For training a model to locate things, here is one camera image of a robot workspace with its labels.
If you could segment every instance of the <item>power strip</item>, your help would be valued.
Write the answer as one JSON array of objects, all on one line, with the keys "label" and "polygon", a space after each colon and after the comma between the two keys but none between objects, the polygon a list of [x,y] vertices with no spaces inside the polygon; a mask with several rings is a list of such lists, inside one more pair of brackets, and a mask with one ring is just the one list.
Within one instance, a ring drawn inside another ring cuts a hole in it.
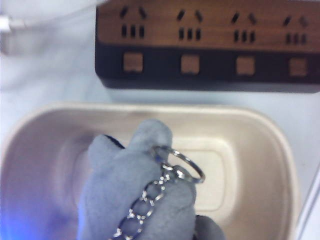
[{"label": "power strip", "polygon": [[320,2],[111,0],[95,71],[110,88],[320,91]]}]

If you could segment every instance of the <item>beige bowl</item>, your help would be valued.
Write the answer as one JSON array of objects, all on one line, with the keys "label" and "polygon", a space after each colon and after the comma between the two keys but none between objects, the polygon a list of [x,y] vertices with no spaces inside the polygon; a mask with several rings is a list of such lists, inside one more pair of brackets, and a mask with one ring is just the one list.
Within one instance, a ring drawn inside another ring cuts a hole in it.
[{"label": "beige bowl", "polygon": [[150,118],[167,124],[173,147],[206,173],[196,211],[212,217],[228,240],[294,239],[300,207],[294,161],[266,117],[226,106],[73,103],[26,117],[8,137],[1,151],[2,239],[74,240],[91,140],[103,133],[126,145]]}]

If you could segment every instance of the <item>gray glove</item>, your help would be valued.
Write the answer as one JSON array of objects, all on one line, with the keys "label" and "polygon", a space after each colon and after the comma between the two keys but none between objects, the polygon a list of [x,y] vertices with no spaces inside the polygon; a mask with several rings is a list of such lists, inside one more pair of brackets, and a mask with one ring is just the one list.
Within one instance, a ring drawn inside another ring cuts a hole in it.
[{"label": "gray glove", "polygon": [[[131,204],[147,183],[158,180],[161,168],[150,154],[153,146],[171,146],[170,129],[158,120],[144,121],[127,148],[110,136],[97,136],[88,150],[93,173],[79,204],[78,240],[107,240],[128,215]],[[224,240],[221,229],[208,217],[196,218],[193,183],[179,179],[166,186],[145,220],[138,240]]]}]

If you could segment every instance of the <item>square button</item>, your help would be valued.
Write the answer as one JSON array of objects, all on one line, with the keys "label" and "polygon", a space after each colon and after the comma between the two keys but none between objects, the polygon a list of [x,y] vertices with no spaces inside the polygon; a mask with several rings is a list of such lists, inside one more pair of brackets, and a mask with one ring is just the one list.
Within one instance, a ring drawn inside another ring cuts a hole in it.
[{"label": "square button", "polygon": [[308,73],[307,60],[303,57],[293,57],[289,60],[289,75],[291,77],[305,77]]},{"label": "square button", "polygon": [[252,76],[255,72],[255,58],[253,56],[239,56],[236,59],[237,75]]},{"label": "square button", "polygon": [[144,57],[140,52],[125,52],[123,55],[123,71],[130,73],[142,73],[144,69]]},{"label": "square button", "polygon": [[200,58],[194,54],[184,54],[181,57],[181,73],[197,75],[200,71]]}]

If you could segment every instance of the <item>silver keychain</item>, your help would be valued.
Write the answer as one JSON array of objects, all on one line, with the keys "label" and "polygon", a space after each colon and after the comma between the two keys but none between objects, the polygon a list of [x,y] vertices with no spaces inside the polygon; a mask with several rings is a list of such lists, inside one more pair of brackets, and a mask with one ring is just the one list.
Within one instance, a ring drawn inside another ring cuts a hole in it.
[{"label": "silver keychain", "polygon": [[[154,212],[157,201],[165,196],[167,183],[174,183],[177,179],[183,179],[194,184],[201,184],[206,179],[204,172],[190,158],[183,155],[181,152],[168,146],[155,146],[152,148],[152,150],[155,154],[157,154],[157,150],[163,150],[168,154],[178,157],[185,163],[189,164],[199,174],[199,178],[195,178],[188,172],[184,172],[179,165],[172,166],[168,162],[161,162],[161,177],[158,180],[149,182],[144,187],[141,196],[132,203],[128,211],[128,215],[120,221],[120,224],[116,229],[116,233],[108,240],[136,239],[137,236],[143,231],[145,220],[147,220],[147,218],[149,218]],[[156,190],[157,194],[152,196],[150,194],[151,189]],[[144,207],[144,210],[139,211],[138,208],[142,207]]]}]

